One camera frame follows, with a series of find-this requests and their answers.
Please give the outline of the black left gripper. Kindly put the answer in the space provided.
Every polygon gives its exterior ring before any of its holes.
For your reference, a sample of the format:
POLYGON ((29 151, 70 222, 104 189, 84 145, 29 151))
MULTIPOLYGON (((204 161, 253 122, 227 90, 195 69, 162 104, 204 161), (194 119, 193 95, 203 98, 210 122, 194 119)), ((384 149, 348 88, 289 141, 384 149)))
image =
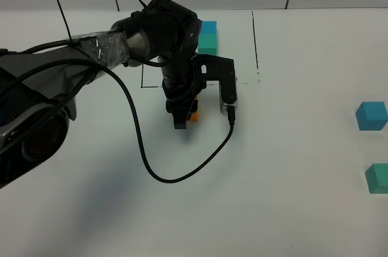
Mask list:
POLYGON ((197 52, 193 52, 186 59, 161 67, 162 87, 167 98, 166 109, 172 114, 173 125, 177 130, 187 128, 187 121, 194 114, 190 109, 195 97, 206 88, 206 85, 196 80, 197 55, 197 52))

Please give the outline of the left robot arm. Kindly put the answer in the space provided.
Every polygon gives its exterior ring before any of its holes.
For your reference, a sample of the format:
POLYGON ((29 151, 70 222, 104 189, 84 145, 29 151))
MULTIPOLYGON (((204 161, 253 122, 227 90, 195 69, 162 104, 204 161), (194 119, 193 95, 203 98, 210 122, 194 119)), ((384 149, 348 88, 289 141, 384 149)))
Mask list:
POLYGON ((168 103, 194 103, 201 25, 191 10, 152 0, 104 32, 1 50, 1 185, 58 151, 76 119, 76 94, 119 65, 161 68, 168 103))

